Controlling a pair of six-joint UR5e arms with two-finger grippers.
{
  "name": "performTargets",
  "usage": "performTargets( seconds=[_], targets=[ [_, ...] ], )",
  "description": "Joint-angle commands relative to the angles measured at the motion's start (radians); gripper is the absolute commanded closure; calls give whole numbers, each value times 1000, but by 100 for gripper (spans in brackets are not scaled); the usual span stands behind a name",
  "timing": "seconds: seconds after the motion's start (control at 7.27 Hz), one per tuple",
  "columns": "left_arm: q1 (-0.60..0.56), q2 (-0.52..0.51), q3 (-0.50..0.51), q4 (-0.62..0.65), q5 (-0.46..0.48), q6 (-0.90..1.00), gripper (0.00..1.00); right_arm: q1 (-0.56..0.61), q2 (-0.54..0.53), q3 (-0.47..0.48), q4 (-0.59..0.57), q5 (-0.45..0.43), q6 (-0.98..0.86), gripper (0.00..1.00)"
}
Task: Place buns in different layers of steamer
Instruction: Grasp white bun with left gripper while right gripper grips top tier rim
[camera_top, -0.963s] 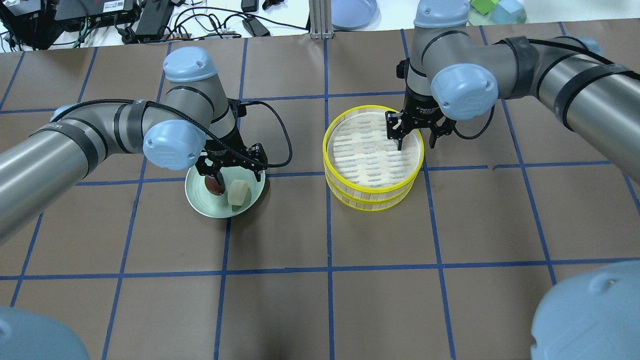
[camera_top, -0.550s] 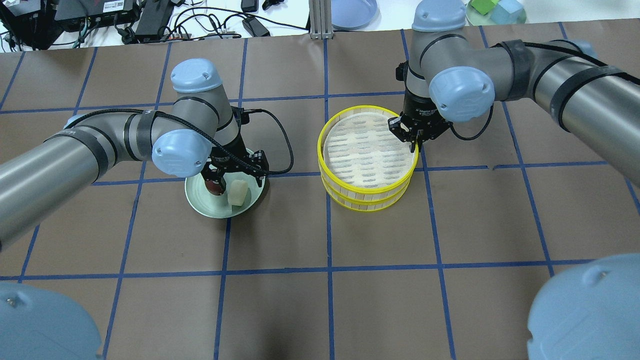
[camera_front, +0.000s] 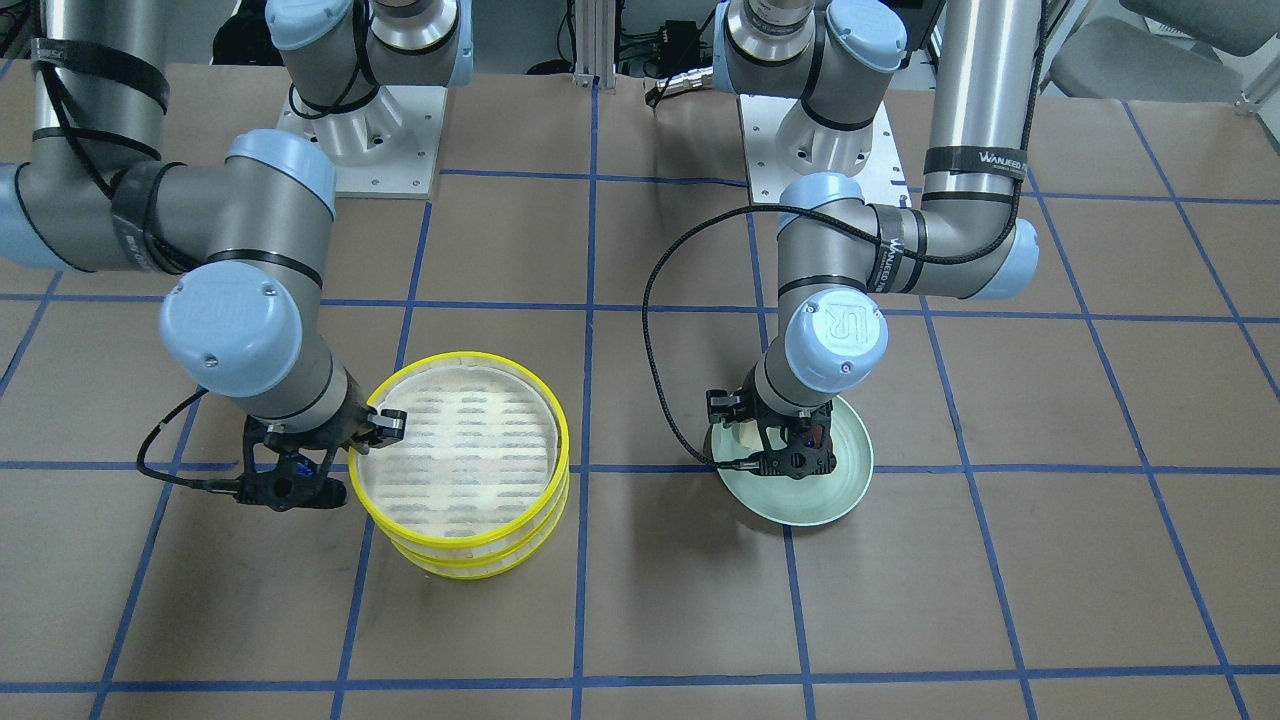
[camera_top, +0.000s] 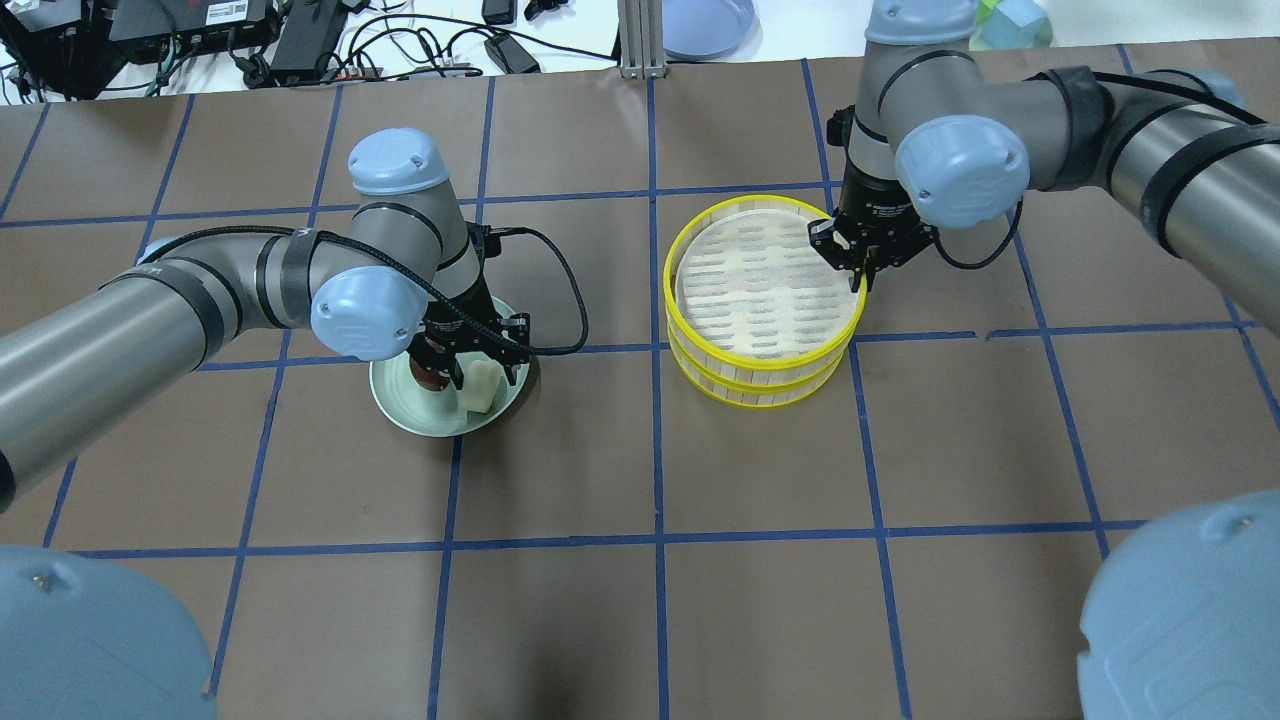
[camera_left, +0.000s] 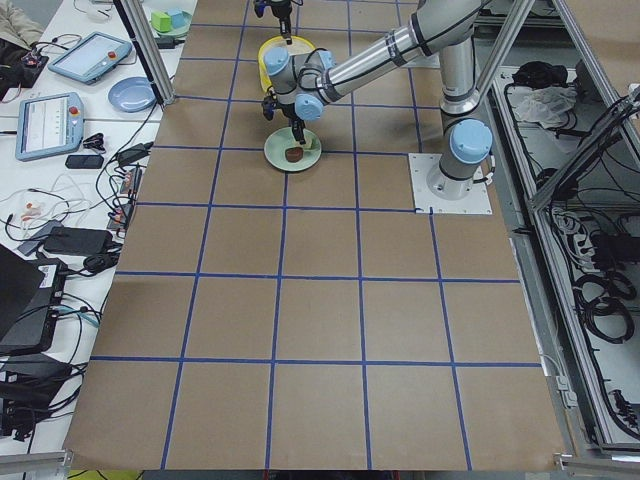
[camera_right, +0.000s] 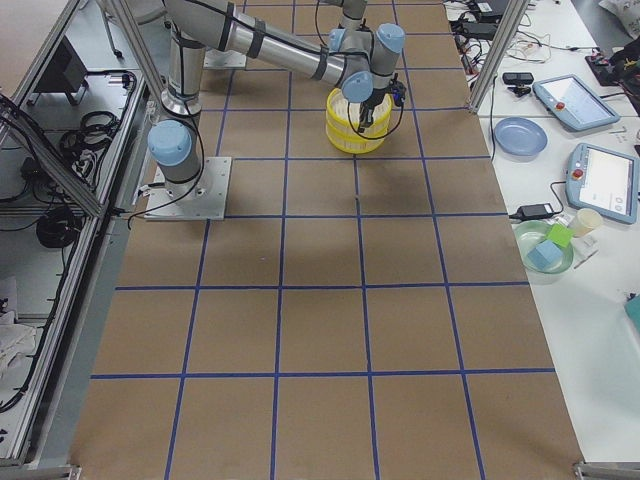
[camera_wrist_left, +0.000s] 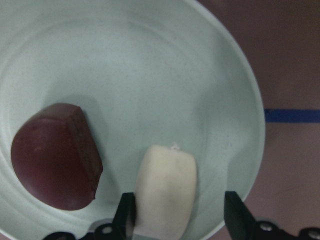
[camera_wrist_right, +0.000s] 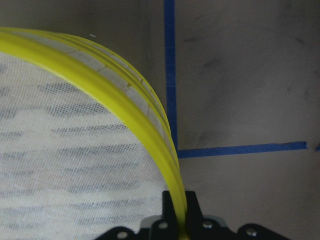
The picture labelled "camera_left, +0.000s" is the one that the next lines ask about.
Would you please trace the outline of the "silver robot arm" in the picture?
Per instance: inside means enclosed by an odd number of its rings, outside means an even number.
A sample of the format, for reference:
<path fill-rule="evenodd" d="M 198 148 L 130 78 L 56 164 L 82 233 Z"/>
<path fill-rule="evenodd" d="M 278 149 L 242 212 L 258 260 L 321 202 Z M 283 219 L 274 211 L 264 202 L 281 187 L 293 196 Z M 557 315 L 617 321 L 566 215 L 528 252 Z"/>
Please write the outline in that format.
<path fill-rule="evenodd" d="M 267 161 L 284 172 L 300 172 L 320 159 L 322 146 L 307 129 L 325 108 L 396 69 L 438 69 L 441 109 L 450 116 L 472 111 L 480 99 L 473 46 L 483 1 L 421 1 L 406 25 L 387 32 L 363 51 L 338 62 L 326 48 L 294 53 L 272 46 L 262 56 L 269 87 L 263 115 L 281 112 L 288 125 L 264 144 Z"/>

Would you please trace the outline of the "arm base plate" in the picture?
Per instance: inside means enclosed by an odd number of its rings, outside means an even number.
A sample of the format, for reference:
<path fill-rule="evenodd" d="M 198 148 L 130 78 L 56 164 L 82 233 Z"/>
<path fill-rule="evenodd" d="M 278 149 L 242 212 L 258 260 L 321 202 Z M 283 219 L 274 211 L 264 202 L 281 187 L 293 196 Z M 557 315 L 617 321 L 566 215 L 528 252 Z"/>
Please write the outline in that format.
<path fill-rule="evenodd" d="M 481 166 L 472 178 L 452 180 L 440 169 L 441 154 L 410 153 L 409 173 L 414 211 L 421 214 L 492 215 Z"/>

